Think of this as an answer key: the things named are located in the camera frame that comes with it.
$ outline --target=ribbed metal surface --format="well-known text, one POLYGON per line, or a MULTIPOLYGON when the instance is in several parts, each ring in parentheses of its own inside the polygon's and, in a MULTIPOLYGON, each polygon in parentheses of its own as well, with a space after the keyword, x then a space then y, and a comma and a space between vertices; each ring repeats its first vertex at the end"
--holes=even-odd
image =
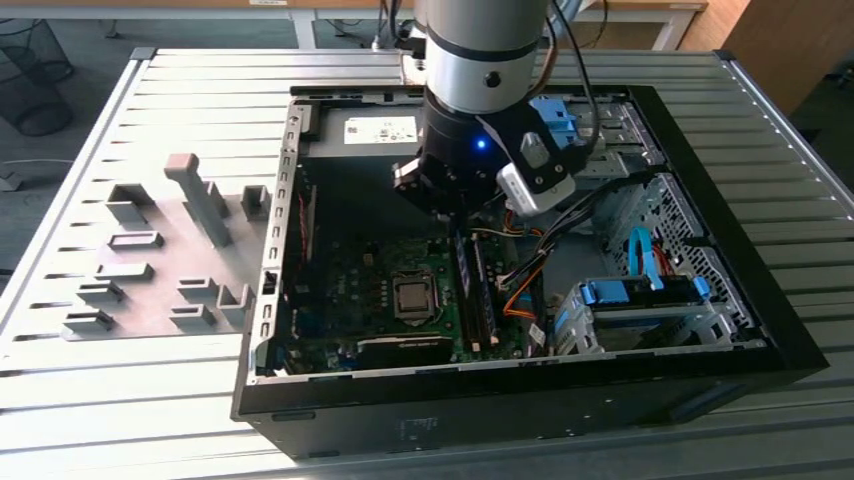
MULTIPOLYGON (((113 225, 92 202, 113 182, 133 180, 126 176, 138 169, 126 166, 193 151, 201 176, 224 193, 269 182, 289 86, 396 84, 397 61, 396 54, 357 51, 161 50, 149 64, 132 62, 0 302, 0 474, 850 478, 848 194, 834 190, 823 164, 772 123, 774 112, 763 110, 736 66, 709 54, 596 53, 588 69, 596 82, 659 89, 827 353, 831 367, 791 387, 755 394, 679 428, 294 466, 248 425, 228 419, 237 335, 85 343, 57 338, 60 317, 45 314, 56 309, 33 310, 30 303, 68 294, 81 281, 73 275, 90 273, 93 265, 86 251, 57 251, 53 233, 62 232, 62 245, 104 238, 113 225), (56 265, 72 276, 45 279, 56 265)), ((575 75, 571 59, 561 59, 555 82, 573 83, 575 75)))

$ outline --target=trash can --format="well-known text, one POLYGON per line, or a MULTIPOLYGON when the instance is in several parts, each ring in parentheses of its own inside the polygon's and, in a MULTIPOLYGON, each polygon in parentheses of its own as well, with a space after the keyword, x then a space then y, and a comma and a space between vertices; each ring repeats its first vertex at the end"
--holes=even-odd
POLYGON ((72 119, 44 65, 22 47, 0 47, 0 117, 30 137, 60 131, 72 119))
POLYGON ((74 72, 45 20, 0 18, 0 48, 30 50, 52 82, 66 79, 74 72))

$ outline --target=sticker label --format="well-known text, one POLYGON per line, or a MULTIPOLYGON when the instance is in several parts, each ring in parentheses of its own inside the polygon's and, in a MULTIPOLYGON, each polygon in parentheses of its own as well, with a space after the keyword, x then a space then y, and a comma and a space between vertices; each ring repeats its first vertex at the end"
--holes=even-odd
POLYGON ((344 124, 347 145, 415 142, 415 117, 353 117, 344 124))
POLYGON ((539 328, 535 323, 531 324, 531 328, 528 329, 528 335, 531 335, 531 338, 539 344, 540 347, 545 344, 545 332, 543 332, 543 329, 539 328))

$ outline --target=gray plastic block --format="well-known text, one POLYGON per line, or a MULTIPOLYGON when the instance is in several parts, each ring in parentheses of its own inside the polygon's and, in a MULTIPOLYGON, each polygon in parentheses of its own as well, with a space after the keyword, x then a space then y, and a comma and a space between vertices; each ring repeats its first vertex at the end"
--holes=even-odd
POLYGON ((157 232, 116 233, 106 245, 113 250, 145 250, 162 246, 162 236, 157 232))
POLYGON ((62 325, 77 335, 104 333, 114 326, 114 321, 101 310, 86 309, 69 312, 62 325))
POLYGON ((198 178, 197 171, 198 157, 192 153, 169 155, 164 168, 165 176, 169 180, 177 182, 181 187, 190 216, 201 224, 210 243, 216 247, 224 247, 230 243, 230 235, 220 216, 221 207, 210 199, 208 188, 205 188, 201 178, 198 178))
POLYGON ((240 198, 245 219, 249 221, 266 220, 269 218, 269 203, 266 187, 264 185, 246 185, 240 198))
POLYGON ((218 285, 210 277, 186 277, 177 280, 177 292, 189 303, 213 305, 218 294, 218 285))
POLYGON ((106 202, 104 205, 121 225, 128 223, 148 223, 142 212, 138 211, 133 202, 106 202))
POLYGON ((172 307, 169 320, 184 332, 206 331, 216 325, 216 317, 204 305, 172 307))
POLYGON ((228 205, 225 205, 225 200, 222 200, 222 196, 218 193, 216 183, 201 182, 201 184, 204 185, 204 190, 208 192, 208 198, 210 199, 210 202, 213 202, 218 216, 225 218, 228 216, 228 205))
POLYGON ((150 280, 154 269, 146 263, 114 263, 100 265, 94 278, 98 280, 150 280))
POLYGON ((225 285, 218 287, 218 295, 216 297, 216 308, 225 317, 228 324, 236 329, 242 330, 245 325, 245 315, 254 301, 254 292, 249 285, 242 285, 240 290, 240 299, 234 299, 225 285))
POLYGON ((124 292, 110 280, 82 283, 74 293, 85 303, 114 303, 124 297, 124 292))
POLYGON ((21 177, 0 164, 0 192, 13 192, 21 186, 21 177))
POLYGON ((145 216, 140 211, 140 206, 153 205, 153 200, 148 196, 140 184, 118 184, 112 187, 106 197, 106 209, 116 217, 120 224, 146 223, 145 216))

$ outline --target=aluminum profile table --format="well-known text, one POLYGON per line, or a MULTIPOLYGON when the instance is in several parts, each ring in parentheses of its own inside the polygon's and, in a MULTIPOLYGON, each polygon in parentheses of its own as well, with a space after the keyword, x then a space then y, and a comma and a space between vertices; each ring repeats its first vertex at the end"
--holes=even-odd
MULTIPOLYGON (((132 181, 122 175, 160 162, 149 152, 169 148, 198 152, 206 180, 272 181, 289 86, 396 84, 400 58, 293 50, 160 50, 136 58, 0 302, 0 475, 367 479, 376 469, 405 468, 400 475, 423 478, 791 480, 818 471, 851 478, 854 203, 735 62, 712 54, 587 54, 596 82, 657 87, 831 367, 677 428, 294 465, 228 418, 238 334, 66 342, 28 299, 72 296, 72 274, 89 271, 86 252, 58 251, 53 233, 73 223, 80 238, 98 238, 78 215, 104 200, 98 184, 132 181), (114 168, 121 162, 126 168, 114 168), (44 278, 45 265, 66 266, 69 276, 44 278)), ((575 79, 564 57, 553 83, 575 79)))

